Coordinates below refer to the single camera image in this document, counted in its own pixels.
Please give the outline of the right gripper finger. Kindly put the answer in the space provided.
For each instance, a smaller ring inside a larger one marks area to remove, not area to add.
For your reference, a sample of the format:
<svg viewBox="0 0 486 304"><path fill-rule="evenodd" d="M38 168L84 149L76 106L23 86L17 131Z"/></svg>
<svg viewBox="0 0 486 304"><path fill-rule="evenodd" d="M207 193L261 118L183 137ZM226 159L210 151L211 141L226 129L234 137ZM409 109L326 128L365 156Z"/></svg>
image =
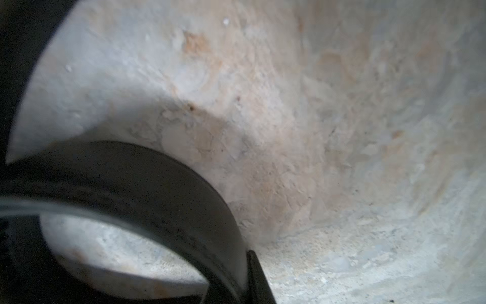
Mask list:
<svg viewBox="0 0 486 304"><path fill-rule="evenodd" d="M276 304L257 254L247 251L248 260L248 301L251 304Z"/></svg>

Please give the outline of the black belt with silver buckle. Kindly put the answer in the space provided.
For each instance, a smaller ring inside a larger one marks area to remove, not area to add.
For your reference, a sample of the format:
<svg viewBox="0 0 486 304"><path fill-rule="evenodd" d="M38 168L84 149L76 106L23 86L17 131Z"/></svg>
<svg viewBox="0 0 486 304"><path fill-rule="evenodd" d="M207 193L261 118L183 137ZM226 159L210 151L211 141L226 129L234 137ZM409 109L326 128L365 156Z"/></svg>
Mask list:
<svg viewBox="0 0 486 304"><path fill-rule="evenodd" d="M201 296L171 303L248 303L247 251L218 192L191 168L135 144L57 144L7 159L27 83L73 1L1 2L1 300L5 303L120 303L71 276L41 233L41 215L99 220L139 233L208 280Z"/></svg>

